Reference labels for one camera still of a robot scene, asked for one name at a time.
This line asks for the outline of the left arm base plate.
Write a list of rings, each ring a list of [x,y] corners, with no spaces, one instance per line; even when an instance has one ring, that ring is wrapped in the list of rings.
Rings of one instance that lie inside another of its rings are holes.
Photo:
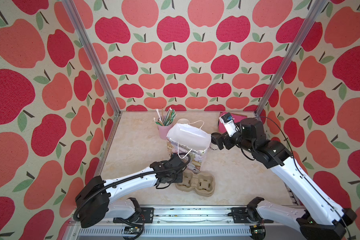
[[[132,224],[152,224],[154,218],[154,208],[140,208],[140,211],[127,219],[114,218],[113,223],[132,223]]]

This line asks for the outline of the white patterned gift bag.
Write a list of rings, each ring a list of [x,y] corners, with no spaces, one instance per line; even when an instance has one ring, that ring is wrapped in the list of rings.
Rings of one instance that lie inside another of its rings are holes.
[[[211,144],[211,134],[202,127],[204,121],[189,124],[175,124],[167,134],[167,148],[170,153],[185,154],[190,158],[188,169],[198,174]]]

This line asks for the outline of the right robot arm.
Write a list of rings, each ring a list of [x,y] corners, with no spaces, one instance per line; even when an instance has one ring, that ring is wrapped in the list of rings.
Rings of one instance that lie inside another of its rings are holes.
[[[350,208],[332,200],[300,167],[291,147],[268,140],[262,121],[245,118],[234,122],[231,114],[220,116],[223,134],[213,133],[212,142],[220,150],[238,147],[251,153],[250,160],[263,164],[276,174],[305,206],[293,209],[256,197],[242,215],[252,223],[271,220],[300,232],[307,240],[341,240],[357,218]]]

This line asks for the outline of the cardboard cup carrier stack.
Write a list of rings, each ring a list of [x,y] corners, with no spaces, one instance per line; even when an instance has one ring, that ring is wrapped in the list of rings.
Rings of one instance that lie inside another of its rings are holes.
[[[203,197],[211,197],[215,192],[215,177],[209,173],[195,174],[186,169],[183,172],[183,180],[176,183],[176,188],[183,192],[196,192],[197,195]]]

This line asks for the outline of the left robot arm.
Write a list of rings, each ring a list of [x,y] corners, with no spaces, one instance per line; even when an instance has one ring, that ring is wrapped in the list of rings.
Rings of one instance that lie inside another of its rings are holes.
[[[77,208],[73,219],[81,227],[89,228],[104,218],[121,218],[136,221],[141,208],[135,198],[120,201],[121,197],[135,191],[155,187],[161,184],[169,187],[183,181],[183,171],[191,161],[187,154],[171,154],[169,160],[153,162],[149,167],[121,178],[103,180],[101,176],[93,177],[76,196]]]

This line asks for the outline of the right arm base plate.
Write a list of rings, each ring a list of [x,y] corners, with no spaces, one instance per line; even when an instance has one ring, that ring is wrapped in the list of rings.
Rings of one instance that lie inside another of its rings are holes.
[[[232,217],[235,224],[272,224],[272,220],[264,220],[260,218],[260,215],[247,208],[231,208],[231,212],[227,214],[228,217]]]

